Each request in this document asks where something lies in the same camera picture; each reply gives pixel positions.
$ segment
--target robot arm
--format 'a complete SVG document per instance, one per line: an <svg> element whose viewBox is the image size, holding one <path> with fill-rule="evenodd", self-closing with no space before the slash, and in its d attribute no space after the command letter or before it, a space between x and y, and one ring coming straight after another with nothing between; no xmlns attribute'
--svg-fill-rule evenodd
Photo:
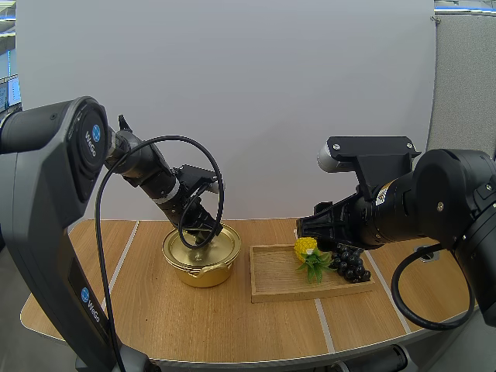
<svg viewBox="0 0 496 372"><path fill-rule="evenodd" d="M359 186L336 204L316 205L298 220L298 236L315 237L323 250L438 240L455 256L484 321L496 326L496 164L481 151L430 150L412 171L417 155L407 137L330 137L320 167L356 171Z"/></svg>
<svg viewBox="0 0 496 372"><path fill-rule="evenodd" d="M110 144L105 166L110 168L125 153L132 150L142 140L133 134L126 120L119 116L120 130L116 133L108 128ZM170 169L162 153L155 144L146 146L135 153L115 169L134 188L140 187L160 208L174 226L179 226L181 216L191 201L193 193L205 186L207 191L218 192L215 172L190 165ZM196 198L184 217L184 229L196 238L196 244L202 243L208 233L215 228L215 220ZM219 226L215 231L222 231Z"/></svg>
<svg viewBox="0 0 496 372"><path fill-rule="evenodd" d="M219 208L213 221L198 199L217 181L212 172L190 166L171 170L155 146L137 150L140 143L129 128L114 133L105 109L91 97L16 112L0 123L0 241L80 358L76 368L85 372L114 370L117 356L128 370L158 370L145 354L114 337L67 234L83 216L103 165L122 161L118 173L140 186L176 225L183 213L184 228L197 242L222 215Z"/></svg>

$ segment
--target pineapple leaves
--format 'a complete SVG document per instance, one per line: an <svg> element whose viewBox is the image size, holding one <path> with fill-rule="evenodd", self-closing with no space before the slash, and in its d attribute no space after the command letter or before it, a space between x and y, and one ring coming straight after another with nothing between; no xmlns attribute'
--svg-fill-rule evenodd
<svg viewBox="0 0 496 372"><path fill-rule="evenodd" d="M322 270L319 268L315 270L315 276L317 277L317 283L322 281Z"/></svg>
<svg viewBox="0 0 496 372"><path fill-rule="evenodd" d="M308 266L308 275L307 275L307 277L308 277L308 282L309 283L312 281L312 278L314 277L314 275L315 275L314 268L311 267L311 266Z"/></svg>
<svg viewBox="0 0 496 372"><path fill-rule="evenodd" d="M318 250L314 250L312 254L301 253L301 256L305 258L305 262L296 270L303 270L307 267L307 278L309 283L312 282L313 277L315 277L317 283L321 283L323 271L335 271L329 268L331 263L331 256L329 253L319 255Z"/></svg>
<svg viewBox="0 0 496 372"><path fill-rule="evenodd" d="M303 270L303 269L305 269L307 266L308 266L308 265L307 265L307 263L306 263L306 262L304 262L304 263L303 263L303 264L302 264L302 265L301 265L298 269L296 269L296 271Z"/></svg>

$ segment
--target white backdrop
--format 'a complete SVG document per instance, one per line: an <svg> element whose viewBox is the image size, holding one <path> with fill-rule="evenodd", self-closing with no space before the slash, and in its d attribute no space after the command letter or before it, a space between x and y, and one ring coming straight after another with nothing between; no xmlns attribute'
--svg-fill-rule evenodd
<svg viewBox="0 0 496 372"><path fill-rule="evenodd" d="M25 109L91 95L114 128L122 113L142 139L198 140L226 180L226 219L308 215L350 195L354 174L317 165L329 136L425 149L432 0L22 0L17 14ZM159 148L171 166L208 166L186 144ZM119 176L106 190L104 218L164 219Z"/></svg>

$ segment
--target wooden table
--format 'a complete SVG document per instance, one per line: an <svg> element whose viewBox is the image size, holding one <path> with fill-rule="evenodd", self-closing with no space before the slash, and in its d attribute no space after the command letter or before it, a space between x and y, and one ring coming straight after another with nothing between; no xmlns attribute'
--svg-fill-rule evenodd
<svg viewBox="0 0 496 372"><path fill-rule="evenodd" d="M430 239L388 244L363 255L376 281L370 292L315 300L250 300L248 247L293 243L295 219L225 221L241 236L232 276L213 288L180 282L162 254L165 221L103 221L102 235L112 306L120 339L159 360L247 362L318 356L381 343L412 332L413 325L391 300L396 266L414 247ZM103 300L95 223L83 221L71 241L95 290ZM464 312L467 286L455 260L441 252L437 261L415 262L401 276L402 296L414 312L437 322ZM29 296L23 325L62 339Z"/></svg>

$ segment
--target metal bracket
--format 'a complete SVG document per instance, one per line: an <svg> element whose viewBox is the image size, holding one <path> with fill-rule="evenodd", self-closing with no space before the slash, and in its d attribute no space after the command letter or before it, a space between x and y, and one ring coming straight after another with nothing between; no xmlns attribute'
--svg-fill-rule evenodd
<svg viewBox="0 0 496 372"><path fill-rule="evenodd" d="M436 26L437 26L441 23L441 18L435 17L434 15L431 15L431 21L434 21L436 23Z"/></svg>
<svg viewBox="0 0 496 372"><path fill-rule="evenodd" d="M421 248L426 248L427 246L417 246L416 248L414 248L414 252L416 252L417 250L421 249ZM440 255L439 255L439 251L437 252L434 252L434 253L428 253L428 254L425 254L423 255L422 257L419 258L419 260L421 260L422 262L432 262L432 261L437 261L439 259Z"/></svg>

